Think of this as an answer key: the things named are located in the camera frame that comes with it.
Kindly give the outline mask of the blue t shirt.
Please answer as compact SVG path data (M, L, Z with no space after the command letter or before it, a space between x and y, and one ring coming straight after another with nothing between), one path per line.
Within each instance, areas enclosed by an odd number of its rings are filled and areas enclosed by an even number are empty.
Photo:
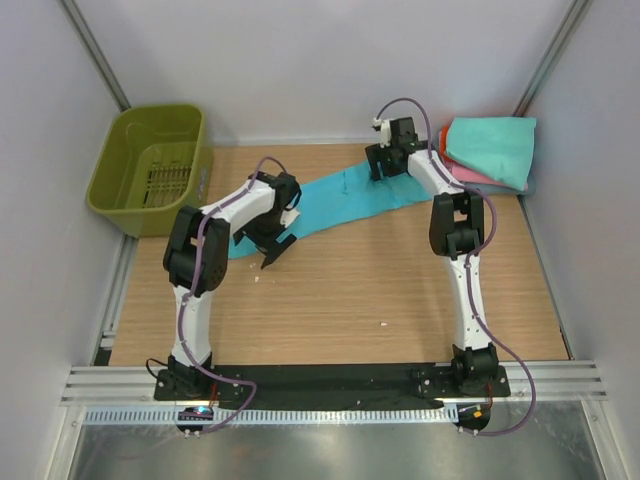
M301 199L295 207L300 215L280 240L289 233L301 239L340 224L430 199L431 195L408 174L373 181L369 165L362 162L304 184Z

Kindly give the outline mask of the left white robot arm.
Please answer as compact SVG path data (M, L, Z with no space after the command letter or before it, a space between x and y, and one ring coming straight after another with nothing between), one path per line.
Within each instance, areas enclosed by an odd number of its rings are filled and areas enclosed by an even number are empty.
M176 300L176 336L156 377L156 400L208 395L216 382L211 307L227 272L230 247L248 240L264 256L263 267L273 264L296 241L286 229L299 215L301 196L293 175L258 171L216 203L179 210L163 258Z

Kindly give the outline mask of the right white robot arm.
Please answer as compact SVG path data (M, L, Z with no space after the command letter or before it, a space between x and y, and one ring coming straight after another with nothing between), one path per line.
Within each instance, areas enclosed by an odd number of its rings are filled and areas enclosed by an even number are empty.
M429 243L442 258L451 282L456 318L451 371L464 395L481 396L498 375L495 345L481 326L484 306L479 281L479 248L484 243L483 198L463 188L427 141L416 134L413 119L376 118L380 140L365 148L372 179L401 174L415 179L432 196Z

